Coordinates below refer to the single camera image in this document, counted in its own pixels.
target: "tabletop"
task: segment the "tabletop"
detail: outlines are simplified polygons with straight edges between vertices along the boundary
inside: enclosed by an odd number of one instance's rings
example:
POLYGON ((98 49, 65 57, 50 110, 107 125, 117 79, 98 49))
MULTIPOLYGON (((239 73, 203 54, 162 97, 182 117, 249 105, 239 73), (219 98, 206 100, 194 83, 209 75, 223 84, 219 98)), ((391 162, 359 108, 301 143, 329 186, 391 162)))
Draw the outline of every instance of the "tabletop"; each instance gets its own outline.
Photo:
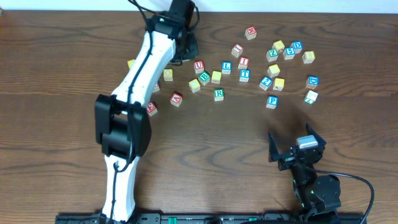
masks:
MULTIPOLYGON (((137 206, 165 213, 257 213, 298 209, 291 173, 268 163, 270 131, 281 151, 306 134, 327 142, 317 169, 368 179, 376 191, 369 223, 397 223, 398 16, 379 14, 201 13, 197 59, 208 72, 231 61, 220 84, 192 93, 193 62, 160 79, 151 100, 152 140, 136 177, 137 206), (257 37, 247 40, 245 28, 257 37), (266 60, 272 43, 300 40, 311 64, 266 60), (239 82, 239 43, 250 80, 239 82), (282 91, 259 82, 277 63, 282 91), (320 78, 313 105, 309 75, 320 78), (223 88, 223 101, 213 90, 223 88), (173 92, 181 106, 170 104, 173 92), (266 108, 269 95, 279 97, 266 108)), ((95 141, 94 102, 128 72, 144 35, 138 12, 5 11, 0 17, 0 220, 53 223, 59 213, 91 213, 106 192, 104 155, 95 141)), ((341 212, 363 213, 370 191, 340 178, 341 212)))

